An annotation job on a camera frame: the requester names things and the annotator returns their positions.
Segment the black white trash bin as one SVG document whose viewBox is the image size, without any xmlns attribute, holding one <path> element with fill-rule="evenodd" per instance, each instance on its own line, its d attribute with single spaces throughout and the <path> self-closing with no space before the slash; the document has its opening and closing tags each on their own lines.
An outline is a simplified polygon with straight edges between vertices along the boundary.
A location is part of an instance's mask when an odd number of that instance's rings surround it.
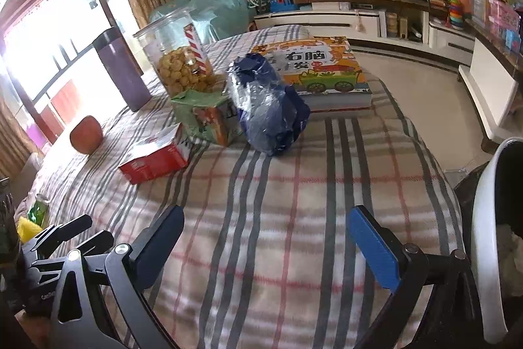
<svg viewBox="0 0 523 349">
<path fill-rule="evenodd" d="M 495 348 L 521 348 L 522 296 L 508 292 L 503 263 L 511 232 L 522 238 L 522 139 L 503 141 L 489 162 L 460 180 L 455 193 L 479 294 L 483 337 Z"/>
</svg>

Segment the white crumpled trash in bin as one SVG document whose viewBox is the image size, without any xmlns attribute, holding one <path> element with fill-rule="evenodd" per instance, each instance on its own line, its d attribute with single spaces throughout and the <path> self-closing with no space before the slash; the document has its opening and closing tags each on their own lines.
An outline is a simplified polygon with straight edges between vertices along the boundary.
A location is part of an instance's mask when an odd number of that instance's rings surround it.
<svg viewBox="0 0 523 349">
<path fill-rule="evenodd" d="M 522 238 L 511 232 L 510 250 L 503 263 L 504 280 L 513 297 L 522 296 Z"/>
</svg>

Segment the yellow toy block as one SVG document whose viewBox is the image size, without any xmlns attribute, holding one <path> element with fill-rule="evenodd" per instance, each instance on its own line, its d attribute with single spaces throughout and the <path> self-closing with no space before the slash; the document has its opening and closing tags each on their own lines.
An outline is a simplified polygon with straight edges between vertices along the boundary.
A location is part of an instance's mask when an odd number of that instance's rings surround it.
<svg viewBox="0 0 523 349">
<path fill-rule="evenodd" d="M 26 244 L 32 238 L 42 232 L 42 228 L 33 223 L 26 217 L 20 217 L 17 224 L 17 232 L 20 237 L 21 244 Z"/>
</svg>

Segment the plaid tablecloth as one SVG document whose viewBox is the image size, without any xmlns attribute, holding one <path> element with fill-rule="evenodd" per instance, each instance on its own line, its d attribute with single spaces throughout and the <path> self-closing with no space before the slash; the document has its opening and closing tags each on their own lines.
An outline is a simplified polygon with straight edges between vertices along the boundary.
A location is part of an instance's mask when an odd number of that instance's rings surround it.
<svg viewBox="0 0 523 349">
<path fill-rule="evenodd" d="M 394 59 L 358 50 L 372 105 L 311 121 L 288 152 L 269 157 L 237 140 L 196 141 L 183 170 L 133 185 L 120 171 L 132 144 L 176 119 L 155 74 L 138 112 L 100 81 L 105 138 L 91 156 L 66 136 L 48 151 L 31 188 L 50 200 L 52 223 L 89 214 L 93 229 L 134 239 L 170 205 L 183 234 L 149 299 L 184 348 L 349 348 L 383 306 L 381 289 L 346 235 L 364 205 L 405 243 L 447 255 L 462 221 L 437 159 L 378 77 Z"/>
</svg>

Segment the red white cardboard box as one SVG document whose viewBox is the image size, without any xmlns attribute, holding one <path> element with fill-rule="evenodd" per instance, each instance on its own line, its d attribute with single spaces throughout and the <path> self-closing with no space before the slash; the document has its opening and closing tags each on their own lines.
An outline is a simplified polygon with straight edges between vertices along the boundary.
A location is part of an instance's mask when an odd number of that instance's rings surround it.
<svg viewBox="0 0 523 349">
<path fill-rule="evenodd" d="M 189 164 L 192 141 L 181 123 L 133 144 L 118 166 L 133 185 L 162 177 Z"/>
</svg>

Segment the red apple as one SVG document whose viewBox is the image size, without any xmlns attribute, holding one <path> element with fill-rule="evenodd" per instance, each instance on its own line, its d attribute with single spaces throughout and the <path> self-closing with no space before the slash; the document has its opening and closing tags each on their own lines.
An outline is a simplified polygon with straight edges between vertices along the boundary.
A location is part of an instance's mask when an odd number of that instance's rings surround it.
<svg viewBox="0 0 523 349">
<path fill-rule="evenodd" d="M 104 138 L 99 122 L 91 115 L 84 117 L 71 131 L 72 147 L 81 154 L 91 155 Z"/>
</svg>

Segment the green drink carton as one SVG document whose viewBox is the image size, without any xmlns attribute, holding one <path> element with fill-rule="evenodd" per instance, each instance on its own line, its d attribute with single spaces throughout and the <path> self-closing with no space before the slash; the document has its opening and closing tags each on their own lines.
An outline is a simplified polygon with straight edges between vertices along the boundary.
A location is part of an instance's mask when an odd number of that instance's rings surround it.
<svg viewBox="0 0 523 349">
<path fill-rule="evenodd" d="M 242 135 L 237 108 L 226 94 L 188 89 L 172 97 L 171 104 L 177 121 L 192 137 L 228 146 Z"/>
</svg>

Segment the blue crumpled plastic bag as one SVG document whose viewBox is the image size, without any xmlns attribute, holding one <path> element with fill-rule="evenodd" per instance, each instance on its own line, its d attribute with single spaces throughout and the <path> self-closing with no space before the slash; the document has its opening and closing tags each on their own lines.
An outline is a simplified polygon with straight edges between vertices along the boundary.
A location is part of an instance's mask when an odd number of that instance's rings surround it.
<svg viewBox="0 0 523 349">
<path fill-rule="evenodd" d="M 308 124 L 309 106 L 259 53 L 248 53 L 229 65 L 227 89 L 239 125 L 254 150 L 279 156 Z"/>
</svg>

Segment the purple thermos bottle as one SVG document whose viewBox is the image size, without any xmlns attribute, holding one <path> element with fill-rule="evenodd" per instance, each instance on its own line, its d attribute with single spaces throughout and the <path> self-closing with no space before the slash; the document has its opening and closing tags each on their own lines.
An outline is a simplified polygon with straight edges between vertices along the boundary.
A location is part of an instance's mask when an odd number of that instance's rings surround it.
<svg viewBox="0 0 523 349">
<path fill-rule="evenodd" d="M 140 110 L 152 95 L 120 29 L 114 26 L 106 29 L 92 45 L 128 108 L 132 112 Z"/>
</svg>

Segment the cluttered coffee table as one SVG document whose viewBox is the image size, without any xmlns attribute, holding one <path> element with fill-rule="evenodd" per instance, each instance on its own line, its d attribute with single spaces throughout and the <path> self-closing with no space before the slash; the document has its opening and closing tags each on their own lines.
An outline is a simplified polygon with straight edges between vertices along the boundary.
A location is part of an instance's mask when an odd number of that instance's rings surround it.
<svg viewBox="0 0 523 349">
<path fill-rule="evenodd" d="M 520 16 L 522 38 L 522 10 Z M 481 149 L 492 153 L 505 139 L 522 135 L 522 44 L 512 52 L 486 24 L 486 0 L 472 0 L 465 27 L 474 35 L 471 65 L 458 68 L 483 128 Z"/>
</svg>

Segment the clear cookie jar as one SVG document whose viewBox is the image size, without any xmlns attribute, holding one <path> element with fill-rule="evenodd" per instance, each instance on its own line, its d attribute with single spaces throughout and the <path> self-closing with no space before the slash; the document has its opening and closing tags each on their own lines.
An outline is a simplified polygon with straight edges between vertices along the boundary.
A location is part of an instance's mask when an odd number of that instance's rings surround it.
<svg viewBox="0 0 523 349">
<path fill-rule="evenodd" d="M 140 29 L 134 38 L 170 97 L 188 89 L 203 93 L 216 90 L 218 78 L 190 9 L 172 11 Z"/>
</svg>

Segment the white TV cabinet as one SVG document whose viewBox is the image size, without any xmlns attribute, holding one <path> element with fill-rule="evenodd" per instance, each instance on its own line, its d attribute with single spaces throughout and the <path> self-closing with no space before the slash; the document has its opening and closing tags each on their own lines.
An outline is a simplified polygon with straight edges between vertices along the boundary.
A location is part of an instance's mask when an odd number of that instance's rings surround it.
<svg viewBox="0 0 523 349">
<path fill-rule="evenodd" d="M 293 0 L 293 10 L 254 17 L 258 29 L 301 25 L 314 36 L 346 36 L 451 65 L 470 65 L 474 37 L 446 23 L 448 10 L 427 0 Z"/>
</svg>

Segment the teal covered bundle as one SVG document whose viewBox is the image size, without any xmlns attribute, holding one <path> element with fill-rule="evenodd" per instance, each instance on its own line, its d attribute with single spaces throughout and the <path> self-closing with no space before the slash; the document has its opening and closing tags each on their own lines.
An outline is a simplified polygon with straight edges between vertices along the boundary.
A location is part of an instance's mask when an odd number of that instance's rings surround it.
<svg viewBox="0 0 523 349">
<path fill-rule="evenodd" d="M 189 11 L 203 44 L 245 33 L 255 15 L 247 0 L 173 0 L 154 9 L 149 22 L 180 9 Z"/>
</svg>

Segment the pink toy box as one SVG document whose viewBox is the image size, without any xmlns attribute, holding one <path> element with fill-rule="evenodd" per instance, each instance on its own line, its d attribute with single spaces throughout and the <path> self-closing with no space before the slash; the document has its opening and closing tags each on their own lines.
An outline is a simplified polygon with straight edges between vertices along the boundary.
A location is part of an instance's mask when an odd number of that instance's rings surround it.
<svg viewBox="0 0 523 349">
<path fill-rule="evenodd" d="M 521 16 L 502 0 L 486 0 L 486 24 L 492 35 L 503 40 L 503 44 L 512 52 L 520 53 L 522 38 L 520 35 Z"/>
</svg>

